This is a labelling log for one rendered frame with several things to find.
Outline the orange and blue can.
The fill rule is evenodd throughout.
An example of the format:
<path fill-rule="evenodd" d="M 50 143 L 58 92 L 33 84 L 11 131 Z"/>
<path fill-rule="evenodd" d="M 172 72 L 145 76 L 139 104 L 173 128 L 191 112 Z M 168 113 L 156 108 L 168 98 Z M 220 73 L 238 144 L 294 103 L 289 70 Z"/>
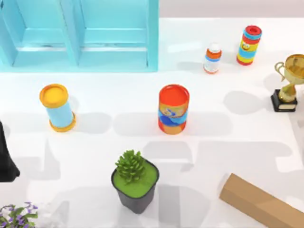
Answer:
<path fill-rule="evenodd" d="M 178 84 L 170 84 L 159 92 L 158 126 L 166 134 L 181 133 L 187 123 L 190 94 Z"/>

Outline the green plant in black pot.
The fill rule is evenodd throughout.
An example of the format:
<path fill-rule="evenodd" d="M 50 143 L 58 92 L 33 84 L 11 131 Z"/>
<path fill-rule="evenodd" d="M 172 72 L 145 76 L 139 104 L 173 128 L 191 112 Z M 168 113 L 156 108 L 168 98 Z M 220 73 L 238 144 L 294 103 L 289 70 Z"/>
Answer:
<path fill-rule="evenodd" d="M 121 204 L 135 214 L 142 214 L 153 200 L 160 175 L 158 168 L 134 150 L 126 150 L 115 165 L 111 183 Z"/>

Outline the small orange and white bottle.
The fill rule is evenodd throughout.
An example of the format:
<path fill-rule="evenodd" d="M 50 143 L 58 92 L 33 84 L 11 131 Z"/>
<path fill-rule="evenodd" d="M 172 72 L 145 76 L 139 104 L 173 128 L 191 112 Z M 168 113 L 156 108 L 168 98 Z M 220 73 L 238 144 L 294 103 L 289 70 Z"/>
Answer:
<path fill-rule="evenodd" d="M 219 70 L 219 63 L 222 56 L 222 50 L 218 43 L 212 43 L 208 46 L 203 64 L 204 70 L 209 74 L 215 74 Z"/>

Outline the light blue rack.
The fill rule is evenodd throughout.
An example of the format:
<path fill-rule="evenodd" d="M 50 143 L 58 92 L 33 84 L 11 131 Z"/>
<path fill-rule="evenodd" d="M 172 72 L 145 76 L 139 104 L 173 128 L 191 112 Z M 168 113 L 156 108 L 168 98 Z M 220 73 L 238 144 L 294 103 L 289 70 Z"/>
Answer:
<path fill-rule="evenodd" d="M 155 72 L 159 0 L 0 0 L 0 72 Z"/>

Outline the yellow and blue can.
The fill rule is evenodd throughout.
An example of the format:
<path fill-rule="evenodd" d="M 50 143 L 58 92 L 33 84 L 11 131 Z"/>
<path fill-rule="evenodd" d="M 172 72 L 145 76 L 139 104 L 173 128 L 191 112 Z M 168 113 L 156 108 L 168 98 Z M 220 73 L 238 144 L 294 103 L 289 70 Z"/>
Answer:
<path fill-rule="evenodd" d="M 56 132 L 70 131 L 76 124 L 68 98 L 68 91 L 61 84 L 50 84 L 40 91 L 39 99 L 46 108 L 50 126 Z"/>

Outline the red yellow striped can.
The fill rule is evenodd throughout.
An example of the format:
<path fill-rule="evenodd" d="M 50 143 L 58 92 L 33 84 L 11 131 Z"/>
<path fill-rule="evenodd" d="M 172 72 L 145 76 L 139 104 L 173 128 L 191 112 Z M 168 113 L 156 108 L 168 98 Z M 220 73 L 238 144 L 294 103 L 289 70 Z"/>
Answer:
<path fill-rule="evenodd" d="M 262 36 L 262 29 L 255 25 L 246 26 L 240 42 L 237 62 L 248 66 L 253 63 L 257 47 Z"/>

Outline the brown cardboard box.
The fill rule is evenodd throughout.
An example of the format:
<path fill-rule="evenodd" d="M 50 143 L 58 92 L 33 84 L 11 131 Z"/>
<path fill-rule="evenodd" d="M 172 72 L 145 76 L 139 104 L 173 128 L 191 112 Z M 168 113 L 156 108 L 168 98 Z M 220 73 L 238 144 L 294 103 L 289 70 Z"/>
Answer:
<path fill-rule="evenodd" d="M 268 228 L 304 228 L 304 212 L 231 173 L 219 198 Z"/>

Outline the gold trophy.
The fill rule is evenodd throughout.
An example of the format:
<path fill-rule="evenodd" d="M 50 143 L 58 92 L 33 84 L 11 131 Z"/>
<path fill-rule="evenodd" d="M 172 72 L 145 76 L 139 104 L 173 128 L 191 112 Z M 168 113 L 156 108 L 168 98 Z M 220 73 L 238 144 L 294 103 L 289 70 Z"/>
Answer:
<path fill-rule="evenodd" d="M 304 55 L 290 55 L 285 62 L 277 62 L 274 68 L 281 81 L 287 80 L 289 83 L 271 95 L 274 111 L 295 112 L 298 104 L 295 86 L 304 84 Z"/>

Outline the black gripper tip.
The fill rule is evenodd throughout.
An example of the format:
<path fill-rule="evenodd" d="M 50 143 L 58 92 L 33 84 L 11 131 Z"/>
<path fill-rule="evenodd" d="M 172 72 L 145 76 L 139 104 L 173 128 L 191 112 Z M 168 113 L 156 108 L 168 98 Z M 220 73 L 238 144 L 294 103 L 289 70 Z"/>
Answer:
<path fill-rule="evenodd" d="M 13 182 L 19 176 L 20 171 L 10 156 L 0 121 L 0 182 Z"/>

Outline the purple flowering plant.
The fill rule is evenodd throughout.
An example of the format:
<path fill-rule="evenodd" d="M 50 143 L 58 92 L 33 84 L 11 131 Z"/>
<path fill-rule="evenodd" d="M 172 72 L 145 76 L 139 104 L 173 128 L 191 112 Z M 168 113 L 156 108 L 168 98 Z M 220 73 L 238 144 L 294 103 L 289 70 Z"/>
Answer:
<path fill-rule="evenodd" d="M 33 219 L 38 218 L 38 206 L 25 202 L 17 207 L 9 204 L 0 208 L 0 228 L 36 228 Z"/>

